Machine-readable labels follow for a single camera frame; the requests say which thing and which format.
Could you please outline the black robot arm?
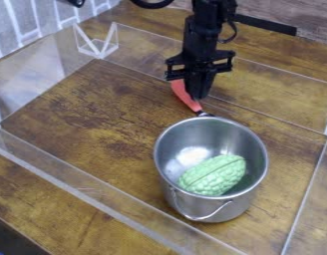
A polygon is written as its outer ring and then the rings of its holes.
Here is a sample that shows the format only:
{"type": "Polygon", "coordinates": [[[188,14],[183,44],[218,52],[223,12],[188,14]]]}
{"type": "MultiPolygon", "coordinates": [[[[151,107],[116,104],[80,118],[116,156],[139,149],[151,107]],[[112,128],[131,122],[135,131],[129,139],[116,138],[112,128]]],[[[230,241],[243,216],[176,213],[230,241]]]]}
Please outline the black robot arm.
{"type": "Polygon", "coordinates": [[[166,79],[183,79],[184,89],[195,101],[208,95],[215,75],[232,68],[235,52],[218,50],[216,44],[228,43],[236,36],[218,38],[223,23],[236,31],[235,9],[235,0],[192,0],[194,14],[184,19],[182,51],[164,61],[166,79]]]}

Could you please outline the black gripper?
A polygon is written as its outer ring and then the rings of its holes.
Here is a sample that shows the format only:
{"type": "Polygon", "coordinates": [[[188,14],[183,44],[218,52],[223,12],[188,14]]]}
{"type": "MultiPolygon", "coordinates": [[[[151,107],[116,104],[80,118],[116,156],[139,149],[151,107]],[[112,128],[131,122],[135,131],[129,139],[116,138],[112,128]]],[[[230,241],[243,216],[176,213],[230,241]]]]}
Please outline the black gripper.
{"type": "Polygon", "coordinates": [[[218,35],[218,29],[207,30],[186,23],[182,51],[164,61],[164,78],[168,81],[183,79],[192,99],[202,100],[208,95],[215,75],[232,69],[235,52],[216,49],[218,35]]]}

